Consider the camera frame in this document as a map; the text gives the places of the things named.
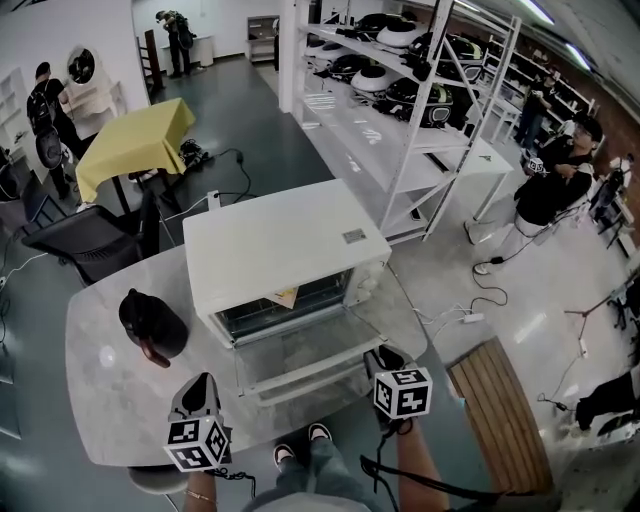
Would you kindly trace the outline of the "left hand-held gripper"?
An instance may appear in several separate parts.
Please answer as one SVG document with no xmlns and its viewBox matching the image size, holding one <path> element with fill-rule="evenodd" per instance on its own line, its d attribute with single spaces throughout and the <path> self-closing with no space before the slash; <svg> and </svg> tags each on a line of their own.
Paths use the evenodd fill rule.
<svg viewBox="0 0 640 512">
<path fill-rule="evenodd" d="M 181 472 L 218 469 L 231 462 L 231 431 L 224 424 L 216 381 L 201 373 L 174 396 L 164 451 Z"/>
</svg>

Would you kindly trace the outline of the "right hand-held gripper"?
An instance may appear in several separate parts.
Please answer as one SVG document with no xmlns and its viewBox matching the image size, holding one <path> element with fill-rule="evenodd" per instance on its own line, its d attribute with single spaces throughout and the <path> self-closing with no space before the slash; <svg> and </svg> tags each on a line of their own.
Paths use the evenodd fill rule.
<svg viewBox="0 0 640 512">
<path fill-rule="evenodd" d="M 367 377 L 374 379 L 373 406 L 381 431 L 389 432 L 404 421 L 427 415 L 431 408 L 433 379 L 425 367 L 412 367 L 413 358 L 392 345 L 380 346 L 378 354 L 363 354 Z"/>
</svg>

